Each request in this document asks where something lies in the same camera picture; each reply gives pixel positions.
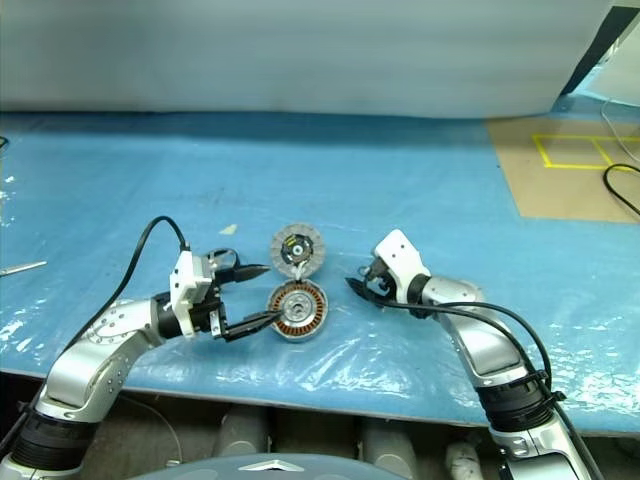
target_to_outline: wrinkled plastic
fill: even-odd
[[[482,286],[533,324],[578,427],[640,430],[640,230],[521,218],[482,122],[225,114],[3,124],[12,140],[3,180],[14,180],[3,182],[2,263],[49,262],[0,279],[4,371],[46,374],[118,284],[152,217],[175,218],[196,252],[233,247],[256,263],[269,262],[274,232],[304,221],[327,246],[313,280],[331,308],[317,337],[176,338],[145,354],[127,387],[485,423],[443,329],[379,310],[343,280],[401,228],[432,272]],[[233,235],[218,233],[231,224]],[[177,255],[173,233],[159,227],[125,296],[167,290]],[[273,271],[226,285],[230,322],[263,310],[283,280]]]

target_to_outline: cable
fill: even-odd
[[[142,254],[142,250],[144,249],[144,246],[147,243],[147,239],[149,238],[149,235],[151,234],[151,231],[153,230],[153,228],[158,223],[160,223],[162,221],[167,222],[171,226],[171,228],[173,228],[173,231],[176,233],[176,236],[178,237],[178,241],[180,242],[180,250],[189,250],[189,244],[185,240],[184,235],[182,234],[182,231],[180,230],[180,227],[178,227],[176,222],[171,217],[167,217],[166,215],[161,215],[161,216],[156,217],[153,220],[151,220],[147,224],[145,229],[142,231],[142,234],[140,235],[140,238],[138,239],[138,243],[136,245],[136,248],[134,249],[133,255],[131,256],[131,260],[129,261],[129,266],[127,267],[127,271],[125,272],[124,276],[122,277],[122,280],[120,281],[120,284],[118,285],[118,287],[115,289],[113,294],[109,297],[109,299],[104,303],[104,305],[102,305],[102,307],[100,307],[100,309],[89,319],[89,321],[86,322],[82,326],[82,328],[80,330],[78,330],[78,333],[76,333],[73,336],[73,338],[67,343],[67,345],[64,347],[64,349],[62,350],[60,355],[62,355],[74,343],[76,343],[82,337],[82,335],[84,335],[84,333],[89,329],[89,327],[91,325],[93,325],[93,323],[96,320],[98,320],[98,318],[100,318],[100,316],[120,296],[122,291],[125,289],[125,287],[129,283],[129,280],[131,280],[131,276],[133,275],[133,272],[134,272],[136,266],[138,265],[138,260],[140,259],[140,255]],[[27,420],[28,412],[35,408],[36,403],[38,403],[38,399],[40,398],[40,394],[42,393],[42,389],[44,388],[45,382],[46,382],[46,379],[45,379],[44,382],[42,382],[42,385],[40,385],[40,388],[38,389],[38,391],[34,395],[34,397],[31,400],[31,402],[29,403],[29,406],[25,407],[25,409],[22,411],[22,413],[20,413],[20,416],[16,420],[16,423],[13,424],[11,429],[9,429],[7,434],[2,438],[2,441],[0,441],[0,455],[4,456],[6,449],[9,447],[10,443],[15,438],[16,433],[22,427],[24,422]]]
[[[631,203],[629,199],[621,195],[615,188],[611,186],[611,183],[609,183],[609,173],[611,173],[611,171],[615,170],[616,168],[629,168],[636,173],[640,173],[640,168],[626,163],[614,163],[613,165],[609,165],[602,174],[602,182],[604,183],[604,186],[607,188],[609,193],[620,200],[622,203],[624,203],[627,207],[629,207],[636,215],[640,215],[640,207]]]
[[[520,317],[515,312],[512,312],[507,308],[501,307],[500,305],[493,305],[493,304],[487,304],[482,302],[451,302],[448,304],[441,304],[441,305],[420,305],[420,304],[413,305],[408,303],[398,303],[392,300],[381,300],[371,295],[371,290],[368,287],[368,283],[369,283],[369,280],[365,277],[365,279],[363,280],[363,286],[364,286],[363,294],[367,300],[369,300],[370,302],[376,305],[386,306],[391,308],[401,308],[405,310],[422,310],[426,312],[448,313],[450,315],[460,315],[463,317],[473,318],[482,323],[492,326],[493,328],[498,330],[500,333],[502,333],[507,339],[509,339],[509,341],[513,343],[514,348],[521,355],[522,360],[525,364],[525,367],[527,368],[527,370],[529,370],[529,373],[535,372],[535,368],[533,367],[533,364],[531,362],[531,359],[527,355],[527,352],[522,347],[522,344],[515,338],[515,336],[510,331],[508,331],[499,323],[485,317],[484,315],[468,312],[465,310],[460,310],[458,308],[451,308],[451,306],[452,305],[458,305],[458,306],[473,305],[478,307],[482,306],[483,308],[488,308],[491,310],[496,310],[501,313],[504,313],[505,315],[508,315],[514,318],[516,321],[518,321],[518,323],[520,323],[527,330],[529,334],[533,332],[531,336],[534,339],[534,342],[536,342],[536,345],[538,345],[538,343],[542,344],[542,341],[540,340],[538,335],[535,333],[531,325],[529,325],[522,317]],[[543,357],[543,361],[545,362],[545,370],[548,368],[550,373],[551,362],[549,360],[549,357],[547,355],[547,352],[544,346],[542,349],[540,349],[540,355]],[[542,382],[538,380],[538,385],[540,386],[540,389],[546,398],[554,397],[553,393],[550,390],[550,387],[547,386],[547,382]],[[576,450],[578,451],[580,457],[582,458],[582,461],[585,463],[587,469],[589,469],[589,471],[593,475],[594,477],[593,480],[605,480],[604,476],[602,475],[602,472],[600,472],[600,468],[598,467],[597,463],[593,459],[591,452],[589,451],[588,447],[584,443],[584,440],[582,440],[582,437],[576,430],[575,426],[573,425],[573,423],[571,422],[571,420],[569,419],[565,411],[562,409],[562,407],[558,404],[557,401],[553,402],[553,406],[556,412],[558,413],[558,415],[560,416],[560,418],[562,419],[563,423],[567,427],[567,430],[569,431],[569,435],[573,438],[575,442]]]
[[[180,463],[184,463],[184,456],[182,455],[182,444],[180,443],[180,438],[178,437],[178,434],[176,433],[175,429],[173,428],[173,426],[171,425],[169,420],[167,420],[167,417],[162,415],[160,413],[160,411],[158,411],[157,409],[155,409],[151,405],[147,405],[144,402],[140,402],[138,400],[135,400],[135,399],[133,399],[131,397],[127,397],[125,395],[120,395],[119,398],[122,398],[122,399],[126,400],[127,402],[131,402],[134,405],[137,405],[139,407],[146,408],[147,410],[149,410],[150,412],[155,414],[160,420],[162,420],[164,422],[164,424],[167,426],[167,428],[169,429],[169,431],[171,432],[171,436],[173,437],[173,440],[176,442],[176,449],[178,450],[178,461]]]
[[[631,150],[629,150],[629,147],[627,147],[624,144],[624,142],[620,138],[620,135],[618,135],[618,132],[616,131],[615,127],[613,126],[613,123],[611,123],[611,120],[609,120],[609,117],[607,116],[607,114],[604,113],[605,108],[607,107],[607,105],[609,105],[609,103],[611,103],[611,99],[608,99],[606,102],[604,102],[600,106],[600,116],[602,117],[602,119],[605,121],[605,123],[609,127],[609,130],[611,131],[613,136],[616,137],[616,141],[618,142],[618,145],[620,145],[620,148],[622,148],[622,150],[624,150],[624,152],[627,155],[629,155],[629,157],[631,157],[633,160],[635,160],[636,162],[638,162],[640,164],[640,158],[636,157],[633,153],[631,153]]]

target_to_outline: tan surface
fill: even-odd
[[[640,156],[640,125],[615,127]],[[491,120],[487,128],[522,216],[638,222],[602,183],[609,164],[633,164],[604,123],[537,117]],[[609,178],[640,205],[640,175],[615,171]]]

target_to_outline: floor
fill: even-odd
[[[16,399],[27,399],[37,385],[2,375],[0,387],[2,411],[9,412]],[[220,422],[230,406],[166,396],[126,396],[154,407],[166,417],[176,430],[186,462],[211,456]],[[164,468],[168,461],[177,459],[176,444],[167,426],[150,410],[123,397],[100,426],[85,458],[81,480],[120,480]],[[357,455],[357,417],[286,409],[270,409],[269,415],[274,451],[346,458]],[[8,416],[3,415],[3,430],[7,420]],[[446,446],[469,436],[480,441],[478,451],[485,479],[498,480],[495,446],[484,429],[424,423],[406,427],[418,457],[420,480],[450,479],[444,468]],[[638,477],[640,443],[615,438],[588,438],[587,442],[605,478]]]

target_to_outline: table surface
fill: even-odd
[[[567,97],[551,115],[597,119]],[[612,118],[640,121],[611,105]],[[482,121],[221,114],[7,114],[0,367],[43,376],[111,294],[137,238],[171,215],[194,251],[231,246],[269,263],[272,235],[307,222],[327,259],[312,279],[326,328],[291,344],[271,330],[226,344],[201,335],[145,354],[127,387],[198,398],[485,423],[444,331],[379,311],[345,276],[401,228],[432,272],[464,278],[523,314],[544,340],[578,427],[640,431],[640,228],[522,218]],[[219,233],[237,224],[233,235]],[[168,288],[177,243],[154,231],[125,292]],[[225,288],[231,321],[265,306],[277,271]],[[537,359],[531,341],[517,331]]]

